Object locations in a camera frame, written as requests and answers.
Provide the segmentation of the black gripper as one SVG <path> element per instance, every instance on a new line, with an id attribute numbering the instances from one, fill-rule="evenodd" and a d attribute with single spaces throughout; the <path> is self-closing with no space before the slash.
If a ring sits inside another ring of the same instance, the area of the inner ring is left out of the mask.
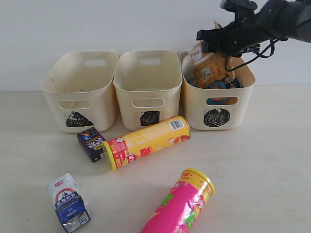
<path id="1" fill-rule="evenodd" d="M 196 40 L 202 40 L 203 53 L 222 52 L 225 55 L 239 54 L 244 49 L 275 37 L 257 24 L 256 14 L 241 22 L 231 22 L 218 29 L 199 30 Z"/>

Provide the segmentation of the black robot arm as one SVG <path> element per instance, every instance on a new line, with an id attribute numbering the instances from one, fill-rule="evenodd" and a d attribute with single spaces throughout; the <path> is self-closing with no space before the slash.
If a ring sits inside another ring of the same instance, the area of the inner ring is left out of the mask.
<path id="1" fill-rule="evenodd" d="M 252 0 L 223 0 L 220 7 L 235 14 L 222 28 L 199 30 L 196 39 L 204 42 L 204 52 L 221 52 L 239 57 L 249 47 L 268 40 L 311 41 L 309 0 L 269 0 L 259 12 Z"/>

